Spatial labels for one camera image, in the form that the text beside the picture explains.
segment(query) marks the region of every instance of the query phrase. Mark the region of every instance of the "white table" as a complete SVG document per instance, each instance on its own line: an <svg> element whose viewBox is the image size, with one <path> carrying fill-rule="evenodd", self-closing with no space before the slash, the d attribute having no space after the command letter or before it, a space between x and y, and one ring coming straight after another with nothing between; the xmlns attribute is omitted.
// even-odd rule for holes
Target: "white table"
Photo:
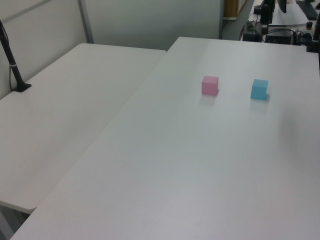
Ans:
<svg viewBox="0 0 320 240"><path fill-rule="evenodd" d="M319 119L317 54L179 38L12 240L318 239Z"/></svg>
<svg viewBox="0 0 320 240"><path fill-rule="evenodd" d="M249 18L248 18L248 21L256 21L257 20L257 15L253 14L254 13L254 8L255 6L258 6L262 3L263 0L254 0L253 2L253 5L252 5L252 8L251 8L251 11L250 11L250 14L249 14ZM289 3L289 4L296 4L296 1L295 0L291 0L292 2ZM319 0L315 0L314 2L311 2L311 5L316 7L317 4L320 3ZM315 24L316 24L316 20L310 20L309 22L313 22L313 25L312 25L312 28L314 29L315 28ZM307 23L304 23L304 24L301 24L301 25L295 25L294 28L295 29L299 29L300 31L302 32L309 32L308 30L306 30L306 24Z"/></svg>
<svg viewBox="0 0 320 240"><path fill-rule="evenodd" d="M0 205L31 213L165 53L80 44L3 98Z"/></svg>

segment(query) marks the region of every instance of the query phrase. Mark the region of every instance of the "blue cube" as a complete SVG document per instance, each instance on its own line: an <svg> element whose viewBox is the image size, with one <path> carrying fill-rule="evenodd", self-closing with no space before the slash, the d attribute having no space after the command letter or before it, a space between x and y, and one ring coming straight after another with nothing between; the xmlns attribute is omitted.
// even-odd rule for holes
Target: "blue cube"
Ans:
<svg viewBox="0 0 320 240"><path fill-rule="evenodd" d="M266 100L269 81L255 79L251 89L251 99Z"/></svg>

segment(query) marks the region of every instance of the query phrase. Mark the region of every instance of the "cube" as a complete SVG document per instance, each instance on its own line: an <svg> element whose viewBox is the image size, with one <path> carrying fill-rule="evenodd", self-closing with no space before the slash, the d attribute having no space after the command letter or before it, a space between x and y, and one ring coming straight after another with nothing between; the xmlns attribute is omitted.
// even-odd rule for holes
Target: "cube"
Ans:
<svg viewBox="0 0 320 240"><path fill-rule="evenodd" d="M251 89L251 99L266 100L269 81L255 79Z"/></svg>
<svg viewBox="0 0 320 240"><path fill-rule="evenodd" d="M216 76L204 76L201 88L202 94L216 96L218 92L218 82L219 78Z"/></svg>

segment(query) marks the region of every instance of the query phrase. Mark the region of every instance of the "pink cube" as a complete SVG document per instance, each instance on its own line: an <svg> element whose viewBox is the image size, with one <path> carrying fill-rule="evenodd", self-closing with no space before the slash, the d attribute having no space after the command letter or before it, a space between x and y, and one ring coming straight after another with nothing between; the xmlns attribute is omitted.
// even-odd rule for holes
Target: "pink cube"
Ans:
<svg viewBox="0 0 320 240"><path fill-rule="evenodd" d="M218 92L219 78L216 76L204 76L202 80L202 94L216 96Z"/></svg>

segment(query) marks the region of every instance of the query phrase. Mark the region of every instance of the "gray wall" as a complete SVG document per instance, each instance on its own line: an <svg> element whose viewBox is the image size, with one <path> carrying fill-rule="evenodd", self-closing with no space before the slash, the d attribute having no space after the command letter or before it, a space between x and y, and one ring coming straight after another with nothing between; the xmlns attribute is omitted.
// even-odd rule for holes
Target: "gray wall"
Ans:
<svg viewBox="0 0 320 240"><path fill-rule="evenodd" d="M180 36L218 39L223 0L82 0L95 44L168 50Z"/></svg>
<svg viewBox="0 0 320 240"><path fill-rule="evenodd" d="M87 42L77 0L45 2L14 19L3 22L24 81L76 45ZM0 99L9 92L9 63L0 46Z"/></svg>

